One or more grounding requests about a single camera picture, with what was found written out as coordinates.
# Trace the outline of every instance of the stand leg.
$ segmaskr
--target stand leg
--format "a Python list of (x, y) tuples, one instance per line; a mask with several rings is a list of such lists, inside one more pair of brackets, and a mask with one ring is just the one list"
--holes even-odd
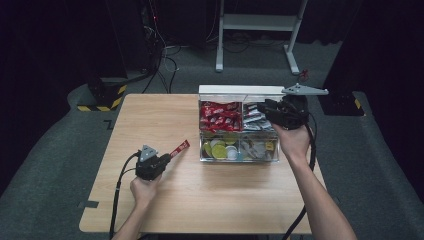
[(224, 0), (221, 0), (221, 10), (219, 16), (219, 37), (218, 37), (218, 47), (216, 51), (216, 71), (222, 72), (224, 70), (224, 51), (222, 48), (223, 34), (224, 34)]
[(294, 75), (299, 75), (300, 71), (299, 71), (299, 68), (297, 67), (296, 60), (294, 59), (294, 56), (293, 56), (293, 47), (294, 47), (294, 43), (296, 42), (297, 34), (299, 33), (300, 24), (302, 23), (303, 13), (305, 12), (307, 3), (308, 3), (308, 0), (302, 1), (302, 4), (300, 5), (299, 13), (297, 14), (297, 20), (293, 26), (293, 32), (290, 37), (290, 43), (289, 45), (284, 45), (284, 52), (286, 53), (287, 60), (290, 65), (290, 70), (292, 74)]

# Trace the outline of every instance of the wrist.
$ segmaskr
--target wrist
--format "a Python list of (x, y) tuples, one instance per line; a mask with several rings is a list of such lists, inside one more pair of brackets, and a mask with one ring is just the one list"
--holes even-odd
[(150, 201), (138, 201), (134, 205), (134, 212), (144, 212), (149, 208)]
[(287, 156), (287, 160), (293, 171), (309, 168), (306, 156)]

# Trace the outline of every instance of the wooden table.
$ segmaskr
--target wooden table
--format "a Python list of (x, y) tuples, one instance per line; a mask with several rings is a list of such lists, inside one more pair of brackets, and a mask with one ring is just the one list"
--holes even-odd
[[(281, 234), (303, 207), (293, 173), (280, 153), (273, 163), (201, 162), (196, 94), (129, 94), (125, 97), (80, 229), (108, 232), (115, 185), (126, 159), (148, 145), (159, 155), (170, 153), (184, 140), (190, 148), (174, 157), (161, 179), (141, 231), (149, 233)], [(135, 167), (136, 158), (127, 168)], [(317, 164), (315, 174), (323, 183)], [(122, 180), (116, 227), (132, 210), (129, 184)], [(310, 233), (307, 216), (294, 233)]]

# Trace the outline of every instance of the yellow black warning tape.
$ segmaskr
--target yellow black warning tape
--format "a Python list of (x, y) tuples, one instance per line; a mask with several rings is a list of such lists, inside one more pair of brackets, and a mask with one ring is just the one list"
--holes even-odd
[(116, 96), (113, 96), (111, 98), (111, 104), (110, 105), (78, 105), (78, 110), (82, 111), (82, 112), (92, 112), (92, 111), (102, 111), (102, 112), (107, 112), (107, 111), (114, 111), (116, 110), (116, 108), (119, 106), (119, 104), (122, 101), (122, 97), (124, 95), (124, 92), (127, 88), (127, 85), (121, 86), (118, 91)]

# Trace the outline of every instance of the red candy wrapper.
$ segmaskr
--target red candy wrapper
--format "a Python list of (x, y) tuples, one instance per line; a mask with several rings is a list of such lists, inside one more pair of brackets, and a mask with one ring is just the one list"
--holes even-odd
[(171, 155), (171, 158), (175, 157), (178, 153), (180, 153), (182, 150), (190, 147), (190, 143), (188, 143), (187, 140), (185, 140), (183, 143), (181, 143), (180, 146), (178, 146), (174, 151), (172, 151), (169, 155)]
[(200, 129), (216, 132), (240, 131), (239, 103), (203, 102), (200, 107)]

